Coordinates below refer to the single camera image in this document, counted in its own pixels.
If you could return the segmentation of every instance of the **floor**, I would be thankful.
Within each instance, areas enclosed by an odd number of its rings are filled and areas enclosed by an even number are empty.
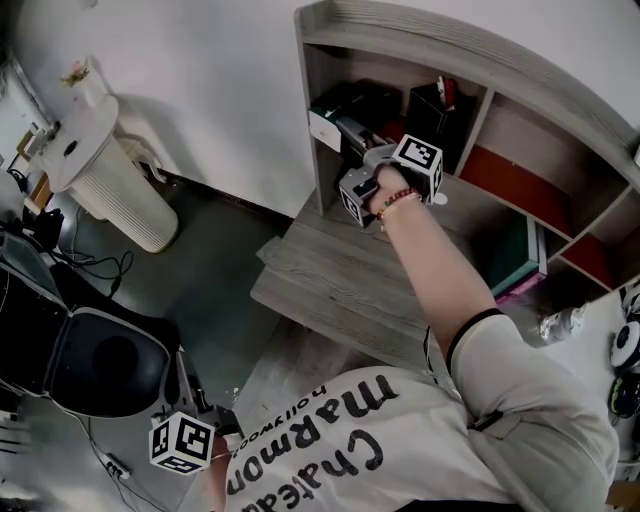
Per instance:
[[[280,317],[254,302],[249,291],[262,270],[256,251],[288,222],[221,199],[197,186],[164,186],[161,193],[176,210],[181,232],[158,255],[145,253],[108,222],[98,222],[57,195],[52,207],[67,221],[60,246],[95,257],[135,254],[131,271],[114,299],[134,311],[164,316],[179,328],[210,403],[231,407],[259,360]],[[87,276],[101,291],[110,284]],[[0,456],[0,475],[37,492],[47,510],[95,512],[127,510],[109,476],[92,453],[76,420],[43,399],[27,398],[24,408],[27,454]],[[177,511],[192,478],[148,463],[147,434],[153,410],[125,419],[93,420],[100,449],[132,470],[130,485],[165,511]],[[133,497],[123,491],[129,503]],[[139,511],[152,507],[136,499]],[[185,503],[181,510],[193,510]]]

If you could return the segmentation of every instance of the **wooden shelf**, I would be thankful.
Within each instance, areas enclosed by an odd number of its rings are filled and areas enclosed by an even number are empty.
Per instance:
[[[533,217],[563,238],[571,239],[569,196],[523,167],[476,146],[471,150],[460,179]]]
[[[616,287],[616,281],[608,253],[606,245],[587,234],[560,254],[560,259],[611,291]]]

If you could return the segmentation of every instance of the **white box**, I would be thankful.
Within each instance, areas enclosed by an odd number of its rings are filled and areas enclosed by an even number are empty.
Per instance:
[[[429,190],[425,192],[423,201],[425,204],[433,204],[442,184],[442,150],[416,137],[405,135],[393,153],[393,158],[429,177]]]
[[[177,412],[149,432],[149,461],[154,466],[190,475],[211,463],[215,428]]]

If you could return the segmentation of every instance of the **white wall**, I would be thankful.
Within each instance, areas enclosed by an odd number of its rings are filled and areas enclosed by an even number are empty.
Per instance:
[[[391,1],[528,47],[640,128],[633,0]],[[27,0],[15,46],[58,116],[73,97],[58,77],[91,53],[124,102],[123,124],[162,144],[169,170],[294,216],[314,186],[292,21],[304,3],[99,0],[83,10],[79,0]]]

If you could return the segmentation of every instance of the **hand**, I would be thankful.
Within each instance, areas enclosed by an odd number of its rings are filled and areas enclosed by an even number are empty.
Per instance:
[[[387,199],[396,192],[409,188],[409,185],[402,174],[390,165],[386,165],[378,173],[378,187],[378,191],[365,205],[374,215],[380,211]]]

